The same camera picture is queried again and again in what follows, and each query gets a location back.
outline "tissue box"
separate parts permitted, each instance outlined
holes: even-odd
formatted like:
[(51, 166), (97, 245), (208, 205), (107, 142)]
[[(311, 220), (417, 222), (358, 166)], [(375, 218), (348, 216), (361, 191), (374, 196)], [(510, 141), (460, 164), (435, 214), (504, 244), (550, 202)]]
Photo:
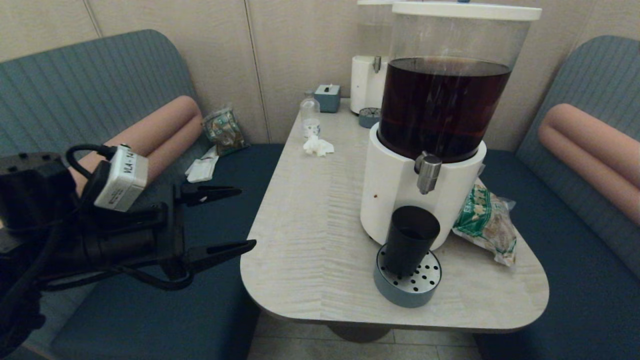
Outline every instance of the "tissue box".
[(314, 97), (320, 103), (321, 113), (337, 113), (340, 107), (340, 85), (320, 85)]

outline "floor tile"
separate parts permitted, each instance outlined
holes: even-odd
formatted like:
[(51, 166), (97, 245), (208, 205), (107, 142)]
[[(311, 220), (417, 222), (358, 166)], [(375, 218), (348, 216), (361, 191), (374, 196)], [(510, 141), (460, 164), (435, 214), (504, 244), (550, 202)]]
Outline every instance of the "floor tile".
[(293, 338), (253, 339), (247, 360), (438, 360), (429, 345), (358, 344)]
[(482, 360), (477, 347), (437, 346), (440, 360)]
[(397, 344), (456, 345), (474, 347), (476, 341), (468, 332), (420, 331), (394, 329)]
[[(342, 340), (325, 325), (310, 323), (294, 323), (276, 319), (266, 313), (260, 314), (258, 325), (255, 328), (255, 336), (270, 338), (301, 338), (301, 339), (322, 339), (322, 340)], [(393, 343), (393, 331), (376, 343)]]

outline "dark blue cushion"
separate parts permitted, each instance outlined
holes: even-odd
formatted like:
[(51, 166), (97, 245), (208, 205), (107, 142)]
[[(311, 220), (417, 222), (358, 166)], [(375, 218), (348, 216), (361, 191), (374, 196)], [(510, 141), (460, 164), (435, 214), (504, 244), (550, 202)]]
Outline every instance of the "dark blue cushion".
[[(208, 184), (241, 195), (185, 208), (187, 246), (246, 240), (282, 145), (254, 145), (221, 158)], [(63, 359), (245, 359), (258, 307), (240, 277), (239, 258), (165, 292), (126, 276), (102, 281), (53, 343)]]
[(484, 163), (489, 190), (517, 201), (511, 219), (547, 273), (549, 302), (520, 331), (476, 334), (482, 357), (637, 359), (639, 279), (514, 154), (489, 151)]

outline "table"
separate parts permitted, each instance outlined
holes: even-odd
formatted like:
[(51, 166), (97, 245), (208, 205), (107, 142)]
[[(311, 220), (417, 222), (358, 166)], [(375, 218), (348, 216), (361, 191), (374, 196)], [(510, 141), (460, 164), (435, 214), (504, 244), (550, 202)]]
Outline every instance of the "table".
[(321, 138), (335, 154), (304, 153), (298, 116), (249, 233), (257, 245), (241, 259), (244, 285), (263, 310), (332, 326), (468, 332), (516, 331), (542, 315), (547, 276), (520, 234), (511, 268), (452, 234), (434, 251), (443, 277), (431, 301), (407, 309), (385, 299), (372, 277), (380, 246), (360, 224), (369, 130), (348, 99), (321, 116)]

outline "clear plastic container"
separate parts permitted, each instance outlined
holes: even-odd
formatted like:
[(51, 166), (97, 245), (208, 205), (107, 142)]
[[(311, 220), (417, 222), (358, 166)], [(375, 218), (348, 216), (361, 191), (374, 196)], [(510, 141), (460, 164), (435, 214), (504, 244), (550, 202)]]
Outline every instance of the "clear plastic container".
[(541, 9), (398, 2), (378, 138), (415, 159), (473, 156)]
[(395, 1), (358, 0), (358, 55), (389, 55)]
[(307, 90), (300, 103), (300, 120), (305, 139), (311, 135), (320, 136), (320, 103), (314, 98), (313, 90)]

